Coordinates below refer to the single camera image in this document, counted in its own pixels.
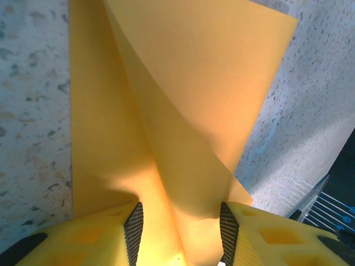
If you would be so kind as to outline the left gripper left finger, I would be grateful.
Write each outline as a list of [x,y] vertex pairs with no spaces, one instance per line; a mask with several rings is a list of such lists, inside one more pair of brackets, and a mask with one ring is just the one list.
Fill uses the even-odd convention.
[[1,253],[1,265],[136,265],[143,232],[141,202],[43,228]]

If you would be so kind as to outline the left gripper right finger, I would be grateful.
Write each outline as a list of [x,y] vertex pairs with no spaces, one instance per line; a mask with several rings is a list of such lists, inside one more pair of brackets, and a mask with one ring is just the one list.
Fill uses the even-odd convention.
[[354,265],[354,234],[241,203],[221,204],[220,234],[224,265]]

